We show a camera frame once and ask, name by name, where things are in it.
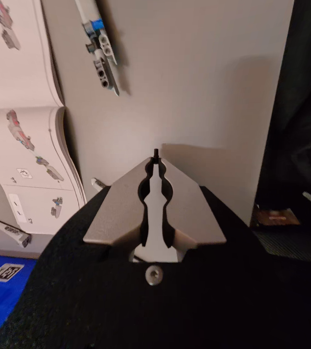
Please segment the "dark woven chair seat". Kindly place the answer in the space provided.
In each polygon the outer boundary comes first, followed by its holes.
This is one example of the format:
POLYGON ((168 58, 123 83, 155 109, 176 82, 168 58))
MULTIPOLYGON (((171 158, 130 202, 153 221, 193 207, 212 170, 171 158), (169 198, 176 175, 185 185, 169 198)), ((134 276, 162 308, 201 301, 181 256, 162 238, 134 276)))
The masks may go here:
POLYGON ((279 230, 254 229, 264 249, 270 255, 311 262, 311 231, 300 227, 279 230))

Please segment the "grey desk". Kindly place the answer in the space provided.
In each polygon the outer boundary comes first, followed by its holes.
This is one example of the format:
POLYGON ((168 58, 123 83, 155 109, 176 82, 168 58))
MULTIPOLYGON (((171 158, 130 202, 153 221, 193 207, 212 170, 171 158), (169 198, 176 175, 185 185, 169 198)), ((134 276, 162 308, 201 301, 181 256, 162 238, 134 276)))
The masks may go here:
MULTIPOLYGON (((249 224, 294 1, 97 1, 117 58, 104 89, 75 1, 40 1, 86 201, 154 148, 249 224)), ((20 228, 0 185, 0 221, 20 228)), ((0 251, 37 256, 0 231, 0 251)))

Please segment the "toy brick assembly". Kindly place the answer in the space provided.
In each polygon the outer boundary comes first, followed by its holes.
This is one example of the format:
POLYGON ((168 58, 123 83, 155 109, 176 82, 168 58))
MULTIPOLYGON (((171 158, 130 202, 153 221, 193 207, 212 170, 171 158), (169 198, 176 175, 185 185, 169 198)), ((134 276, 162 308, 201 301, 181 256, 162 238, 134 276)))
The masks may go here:
POLYGON ((97 2, 94 0, 75 0, 75 4, 79 11, 81 25, 90 41, 85 46, 93 58, 101 86, 119 96, 118 86, 110 67, 110 63, 117 65, 117 61, 97 2))

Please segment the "brown labelled packet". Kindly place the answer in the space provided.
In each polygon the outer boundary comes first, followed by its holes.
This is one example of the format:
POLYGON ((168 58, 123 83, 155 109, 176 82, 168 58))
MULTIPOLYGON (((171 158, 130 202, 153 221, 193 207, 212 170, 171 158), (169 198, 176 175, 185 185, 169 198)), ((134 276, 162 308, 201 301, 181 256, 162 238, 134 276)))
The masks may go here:
POLYGON ((263 226, 286 226, 300 225, 291 209, 284 210, 262 210, 257 208, 254 211, 254 220, 263 226))

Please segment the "grey wedge toy brick panel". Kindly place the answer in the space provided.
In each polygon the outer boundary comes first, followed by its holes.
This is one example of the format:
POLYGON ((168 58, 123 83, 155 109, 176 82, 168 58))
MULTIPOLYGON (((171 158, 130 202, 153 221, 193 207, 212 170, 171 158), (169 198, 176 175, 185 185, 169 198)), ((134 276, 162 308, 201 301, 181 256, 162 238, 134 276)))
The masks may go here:
POLYGON ((12 225, 0 221, 0 231, 16 241, 22 248, 26 248, 32 242, 32 235, 12 225))

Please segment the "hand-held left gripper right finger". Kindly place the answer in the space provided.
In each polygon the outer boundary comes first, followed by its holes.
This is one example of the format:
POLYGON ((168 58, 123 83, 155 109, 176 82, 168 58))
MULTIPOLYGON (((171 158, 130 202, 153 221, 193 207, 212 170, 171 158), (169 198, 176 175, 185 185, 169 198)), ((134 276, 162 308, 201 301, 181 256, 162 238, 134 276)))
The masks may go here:
POLYGON ((164 158, 159 158, 161 193, 166 199, 162 236, 184 258, 188 250, 227 242, 200 186, 164 158))

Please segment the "person's body in black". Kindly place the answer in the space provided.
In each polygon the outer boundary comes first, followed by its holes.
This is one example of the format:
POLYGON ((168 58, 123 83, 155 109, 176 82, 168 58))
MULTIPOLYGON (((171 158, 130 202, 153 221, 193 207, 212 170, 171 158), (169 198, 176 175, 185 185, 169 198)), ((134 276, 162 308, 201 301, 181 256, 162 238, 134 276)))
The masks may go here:
POLYGON ((311 0, 294 2, 255 203, 290 207, 311 190, 311 0))

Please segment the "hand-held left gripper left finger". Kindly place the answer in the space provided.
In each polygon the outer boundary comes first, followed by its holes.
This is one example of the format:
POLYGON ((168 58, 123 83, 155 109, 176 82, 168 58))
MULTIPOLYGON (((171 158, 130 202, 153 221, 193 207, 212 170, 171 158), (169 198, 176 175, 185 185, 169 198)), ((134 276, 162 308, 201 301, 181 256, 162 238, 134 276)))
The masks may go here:
POLYGON ((148 157, 115 181, 103 200, 83 241, 105 246, 111 257, 133 262, 135 248, 145 245, 149 234, 148 206, 154 157, 148 157))

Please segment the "open instruction booklet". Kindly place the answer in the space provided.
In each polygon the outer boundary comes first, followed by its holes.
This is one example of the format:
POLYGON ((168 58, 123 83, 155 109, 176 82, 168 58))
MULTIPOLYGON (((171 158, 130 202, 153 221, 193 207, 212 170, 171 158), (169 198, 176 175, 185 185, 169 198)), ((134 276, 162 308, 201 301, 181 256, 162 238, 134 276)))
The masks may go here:
POLYGON ((19 227, 55 235, 86 204, 40 1, 0 1, 0 185, 19 227))

